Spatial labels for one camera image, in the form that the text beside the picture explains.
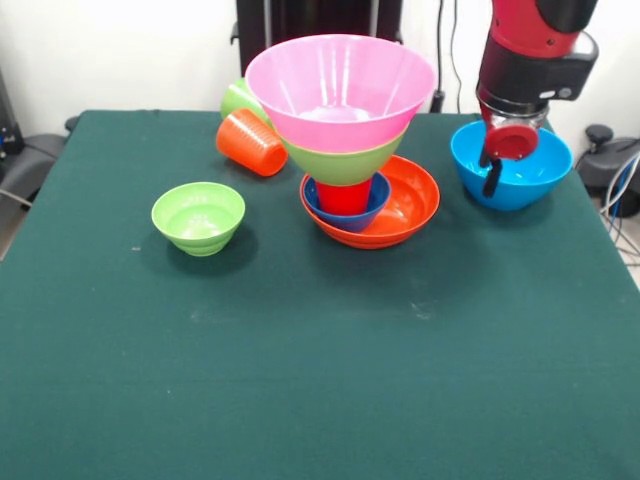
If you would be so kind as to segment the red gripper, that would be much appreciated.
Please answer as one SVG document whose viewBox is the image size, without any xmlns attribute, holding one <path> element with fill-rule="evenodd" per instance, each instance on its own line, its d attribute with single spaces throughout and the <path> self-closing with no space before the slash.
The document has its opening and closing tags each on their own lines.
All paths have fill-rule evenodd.
<svg viewBox="0 0 640 480">
<path fill-rule="evenodd" d="M 502 160 L 522 160 L 539 144 L 538 119 L 484 117 L 485 137 L 479 159 L 481 168 L 489 168 L 483 186 L 484 196 L 493 196 L 500 181 Z"/>
</svg>

